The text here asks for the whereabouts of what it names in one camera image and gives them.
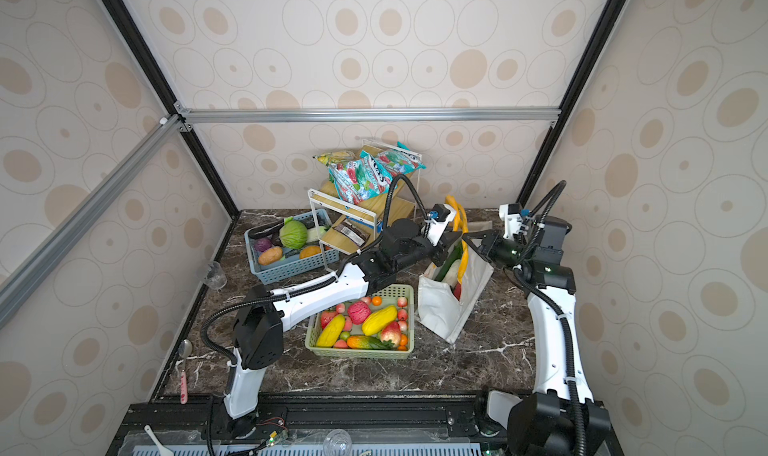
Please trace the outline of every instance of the pink handle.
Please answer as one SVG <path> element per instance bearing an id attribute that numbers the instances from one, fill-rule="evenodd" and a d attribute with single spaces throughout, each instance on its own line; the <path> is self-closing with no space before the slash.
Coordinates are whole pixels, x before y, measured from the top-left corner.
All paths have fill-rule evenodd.
<path id="1" fill-rule="evenodd" d="M 186 404 L 187 403 L 187 372 L 182 371 L 181 372 L 181 403 Z"/>

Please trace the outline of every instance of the colorful snack package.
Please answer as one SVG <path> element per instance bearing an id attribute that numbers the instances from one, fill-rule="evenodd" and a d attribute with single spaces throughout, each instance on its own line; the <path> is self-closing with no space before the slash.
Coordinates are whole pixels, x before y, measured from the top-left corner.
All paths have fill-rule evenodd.
<path id="1" fill-rule="evenodd" d="M 334 151 L 333 153 L 322 153 L 313 157 L 322 165 L 344 163 L 357 159 L 357 156 L 352 151 Z"/>
<path id="2" fill-rule="evenodd" d="M 339 197 L 353 204 L 387 192 L 392 183 L 389 172 L 365 151 L 354 161 L 329 165 L 328 172 Z"/>
<path id="3" fill-rule="evenodd" d="M 410 174 L 417 169 L 426 169 L 420 157 L 396 149 L 381 151 L 374 159 L 393 175 Z"/>

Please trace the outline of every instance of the marble tabletop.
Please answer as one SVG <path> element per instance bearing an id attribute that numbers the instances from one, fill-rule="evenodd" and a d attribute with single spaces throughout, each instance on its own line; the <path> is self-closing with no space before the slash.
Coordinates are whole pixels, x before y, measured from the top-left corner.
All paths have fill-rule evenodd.
<path id="1" fill-rule="evenodd" d="M 224 391 L 226 359 L 203 345 L 200 324 L 221 307 L 241 301 L 249 288 L 259 284 L 250 272 L 245 231 L 304 211 L 308 209 L 264 209 L 241 214 L 221 259 L 227 284 L 219 291 L 206 293 L 188 335 L 194 343 L 194 352 L 187 360 L 190 393 L 221 394 Z M 467 217 L 470 221 L 493 221 L 494 227 L 500 227 L 497 209 L 470 209 Z M 416 291 L 418 275 L 427 264 L 424 261 L 399 274 L 397 282 L 408 284 Z M 316 269 L 268 288 L 293 285 L 323 273 L 322 268 Z M 234 312 L 225 315 L 210 329 L 211 338 L 229 348 L 234 317 Z M 284 334 L 283 356 L 266 371 L 262 392 L 452 392 L 473 391 L 483 385 L 506 390 L 533 387 L 536 361 L 531 313 L 522 292 L 499 270 L 494 270 L 455 344 L 448 344 L 416 323 L 414 349 L 406 360 L 321 358 L 304 347 L 307 322 L 302 321 Z M 174 367 L 166 381 L 161 382 L 164 387 L 159 394 L 179 393 L 178 361 Z"/>

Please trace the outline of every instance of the utensil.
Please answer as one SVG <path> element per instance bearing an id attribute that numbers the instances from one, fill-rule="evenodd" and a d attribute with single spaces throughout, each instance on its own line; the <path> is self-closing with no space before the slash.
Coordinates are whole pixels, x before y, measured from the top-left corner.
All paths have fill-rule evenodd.
<path id="1" fill-rule="evenodd" d="M 152 438 L 152 441 L 154 442 L 154 445 L 158 447 L 158 452 L 160 452 L 160 456 L 174 456 L 174 452 L 160 444 L 158 441 L 158 437 L 154 435 L 152 432 L 152 428 L 150 428 L 149 424 L 144 426 L 144 430 L 147 432 L 150 438 Z"/>
<path id="2" fill-rule="evenodd" d="M 194 346 L 192 346 L 192 341 L 189 339 L 184 339 L 181 344 L 179 344 L 179 358 L 181 358 L 181 381 L 179 386 L 182 404 L 187 403 L 189 394 L 187 392 L 187 358 L 192 354 L 193 349 Z"/>

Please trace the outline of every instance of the plastic cup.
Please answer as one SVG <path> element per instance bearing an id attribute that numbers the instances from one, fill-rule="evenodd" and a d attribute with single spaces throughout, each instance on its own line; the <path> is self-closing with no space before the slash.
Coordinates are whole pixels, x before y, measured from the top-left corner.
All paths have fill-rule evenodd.
<path id="1" fill-rule="evenodd" d="M 197 278 L 199 278 L 203 284 L 209 288 L 218 291 L 226 286 L 226 275 L 224 269 L 221 269 L 221 264 L 216 261 L 207 262 L 197 269 L 195 272 Z"/>
<path id="2" fill-rule="evenodd" d="M 343 429 L 334 429 L 322 443 L 322 453 L 325 456 L 350 456 L 352 454 L 352 437 Z"/>

